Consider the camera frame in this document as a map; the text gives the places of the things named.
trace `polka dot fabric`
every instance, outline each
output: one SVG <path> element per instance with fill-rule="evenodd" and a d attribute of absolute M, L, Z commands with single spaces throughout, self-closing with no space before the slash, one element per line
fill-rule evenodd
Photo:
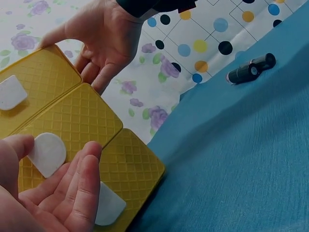
<path fill-rule="evenodd" d="M 143 31 L 186 78 L 202 83 L 277 27 L 297 2 L 199 0 L 192 10 L 150 18 Z"/>

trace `yellow plastic case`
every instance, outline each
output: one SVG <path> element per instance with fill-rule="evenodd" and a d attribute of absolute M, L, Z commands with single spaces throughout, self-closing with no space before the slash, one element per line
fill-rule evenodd
<path fill-rule="evenodd" d="M 0 82 L 16 75 L 28 98 L 10 111 L 0 110 L 0 138 L 17 133 L 34 137 L 51 132 L 67 148 L 67 161 L 88 141 L 104 147 L 100 178 L 126 201 L 111 226 L 98 232 L 124 232 L 164 174 L 164 165 L 130 130 L 53 45 L 36 51 L 0 72 Z M 20 162 L 19 191 L 44 180 L 28 158 Z"/>

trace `white cotton pad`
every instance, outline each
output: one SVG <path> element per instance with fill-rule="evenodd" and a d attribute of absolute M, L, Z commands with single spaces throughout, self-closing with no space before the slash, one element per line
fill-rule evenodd
<path fill-rule="evenodd" d="M 99 226 L 109 226 L 113 224 L 125 208 L 126 202 L 101 182 L 95 224 Z"/>
<path fill-rule="evenodd" d="M 45 177 L 49 178 L 60 168 L 67 157 L 63 141 L 55 134 L 42 133 L 34 140 L 34 148 L 28 155 L 29 160 Z"/>
<path fill-rule="evenodd" d="M 0 83 L 0 109 L 12 110 L 28 97 L 15 75 Z"/>

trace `blue dot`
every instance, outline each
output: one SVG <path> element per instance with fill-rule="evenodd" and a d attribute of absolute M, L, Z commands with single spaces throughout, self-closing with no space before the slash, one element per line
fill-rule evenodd
<path fill-rule="evenodd" d="M 195 83 L 201 83 L 202 80 L 203 80 L 203 77 L 198 74 L 198 73 L 195 73 L 192 75 L 192 80 L 195 82 Z"/>
<path fill-rule="evenodd" d="M 191 53 L 191 49 L 188 45 L 181 44 L 181 45 L 178 46 L 178 53 L 182 57 L 188 57 Z"/>
<path fill-rule="evenodd" d="M 280 13 L 280 9 L 279 9 L 279 6 L 277 6 L 276 4 L 270 4 L 268 6 L 268 12 L 271 14 L 271 15 L 278 15 Z"/>
<path fill-rule="evenodd" d="M 239 52 L 237 52 L 236 54 L 235 54 L 235 59 L 237 58 L 237 57 L 239 57 L 241 54 L 243 54 L 244 53 L 244 51 L 239 51 Z"/>
<path fill-rule="evenodd" d="M 151 17 L 147 20 L 147 23 L 150 27 L 154 28 L 156 26 L 156 20 L 155 18 Z"/>
<path fill-rule="evenodd" d="M 228 22 L 224 18 L 217 18 L 213 23 L 213 27 L 217 32 L 225 32 L 228 28 Z"/>

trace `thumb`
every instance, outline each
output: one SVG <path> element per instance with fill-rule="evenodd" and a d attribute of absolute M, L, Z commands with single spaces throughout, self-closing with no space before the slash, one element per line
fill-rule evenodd
<path fill-rule="evenodd" d="M 64 23 L 49 33 L 45 34 L 38 48 L 49 47 L 66 39 L 68 39 L 68 37 L 66 35 L 66 23 Z"/>

